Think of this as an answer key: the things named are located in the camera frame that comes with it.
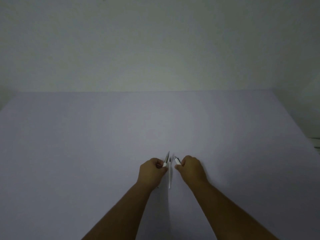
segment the left hand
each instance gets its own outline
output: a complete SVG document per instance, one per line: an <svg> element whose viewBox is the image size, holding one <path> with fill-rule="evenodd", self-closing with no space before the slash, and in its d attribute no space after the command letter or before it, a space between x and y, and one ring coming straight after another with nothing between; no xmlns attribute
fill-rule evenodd
<svg viewBox="0 0 320 240"><path fill-rule="evenodd" d="M158 158L151 158L140 166L137 184L146 186L149 190L154 190L160 184L168 168L157 168L156 164L162 166L163 161Z"/></svg>

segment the forearm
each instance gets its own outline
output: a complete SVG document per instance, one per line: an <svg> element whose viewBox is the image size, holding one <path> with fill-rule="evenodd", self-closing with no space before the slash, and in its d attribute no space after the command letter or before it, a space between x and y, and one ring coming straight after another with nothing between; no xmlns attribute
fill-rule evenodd
<svg viewBox="0 0 320 240"><path fill-rule="evenodd" d="M209 183L190 186L218 240L277 239Z"/></svg>
<svg viewBox="0 0 320 240"><path fill-rule="evenodd" d="M151 190L135 184L82 240L135 239Z"/></svg>

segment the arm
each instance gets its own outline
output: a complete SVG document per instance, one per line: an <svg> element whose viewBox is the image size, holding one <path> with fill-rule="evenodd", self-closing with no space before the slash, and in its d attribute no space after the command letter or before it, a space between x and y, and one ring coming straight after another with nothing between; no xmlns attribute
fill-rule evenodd
<svg viewBox="0 0 320 240"><path fill-rule="evenodd" d="M266 228L228 199L207 180L198 159L186 156L175 168L189 186L218 240L277 240Z"/></svg>
<svg viewBox="0 0 320 240"><path fill-rule="evenodd" d="M167 167L152 158L140 166L137 182L119 202L82 238L82 240L135 239L149 196L159 184Z"/></svg>

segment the right hand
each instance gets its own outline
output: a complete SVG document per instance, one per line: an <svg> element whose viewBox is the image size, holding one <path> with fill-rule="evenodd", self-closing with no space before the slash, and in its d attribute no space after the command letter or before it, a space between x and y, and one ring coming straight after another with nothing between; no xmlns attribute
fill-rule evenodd
<svg viewBox="0 0 320 240"><path fill-rule="evenodd" d="M177 164L174 168L179 171L182 179L189 187L209 183L201 162L195 157L185 156L181 165Z"/></svg>

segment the hand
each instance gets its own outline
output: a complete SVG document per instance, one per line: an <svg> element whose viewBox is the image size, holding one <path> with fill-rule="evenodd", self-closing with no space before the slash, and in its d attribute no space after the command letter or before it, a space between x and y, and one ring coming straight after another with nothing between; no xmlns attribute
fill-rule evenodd
<svg viewBox="0 0 320 240"><path fill-rule="evenodd" d="M209 183L201 162L195 157L185 156L181 165L175 165L174 168L190 188L201 183Z"/></svg>
<svg viewBox="0 0 320 240"><path fill-rule="evenodd" d="M160 184L161 179L168 168L157 168L156 164L160 164L162 166L163 161L158 158L151 158L140 166L137 184L146 186L151 191Z"/></svg>

